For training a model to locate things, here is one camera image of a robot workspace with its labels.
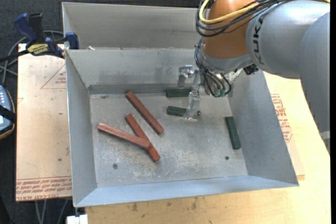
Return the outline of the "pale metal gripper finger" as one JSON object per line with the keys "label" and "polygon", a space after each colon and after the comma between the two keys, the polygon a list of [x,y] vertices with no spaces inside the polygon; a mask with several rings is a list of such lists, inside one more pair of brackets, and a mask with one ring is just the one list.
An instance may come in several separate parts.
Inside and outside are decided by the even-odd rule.
{"label": "pale metal gripper finger", "polygon": [[199,117],[201,115],[201,112],[199,110],[200,107],[200,102],[201,102],[201,98],[199,93],[197,93],[194,98],[193,98],[193,117]]}
{"label": "pale metal gripper finger", "polygon": [[193,102],[194,102],[193,94],[190,92],[189,95],[188,95],[188,102],[187,102],[186,112],[184,114],[184,118],[186,120],[190,120],[194,116]]}

